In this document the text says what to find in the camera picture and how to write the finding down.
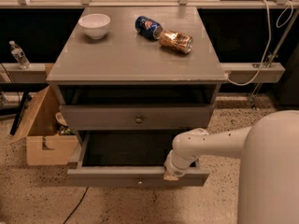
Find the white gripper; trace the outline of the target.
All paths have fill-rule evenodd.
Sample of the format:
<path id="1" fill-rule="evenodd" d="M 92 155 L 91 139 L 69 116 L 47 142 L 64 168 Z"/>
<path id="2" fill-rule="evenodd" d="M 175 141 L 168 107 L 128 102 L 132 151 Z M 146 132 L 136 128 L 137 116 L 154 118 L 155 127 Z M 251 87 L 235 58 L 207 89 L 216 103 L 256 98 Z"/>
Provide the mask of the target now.
<path id="1" fill-rule="evenodd" d="M 164 180 L 178 181 L 179 177 L 183 177 L 187 173 L 193 162 L 194 157 L 183 158 L 171 150 L 164 163 Z"/>

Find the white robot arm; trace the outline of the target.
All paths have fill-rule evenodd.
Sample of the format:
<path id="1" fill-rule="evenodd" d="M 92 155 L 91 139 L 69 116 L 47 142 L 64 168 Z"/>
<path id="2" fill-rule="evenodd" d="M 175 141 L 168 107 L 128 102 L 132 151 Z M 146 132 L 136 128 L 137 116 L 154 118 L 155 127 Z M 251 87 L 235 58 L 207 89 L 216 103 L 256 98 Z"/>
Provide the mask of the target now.
<path id="1" fill-rule="evenodd" d="M 203 155 L 240 159 L 237 224 L 299 224 L 299 111 L 278 111 L 254 125 L 177 135 L 164 163 L 176 181 Z"/>

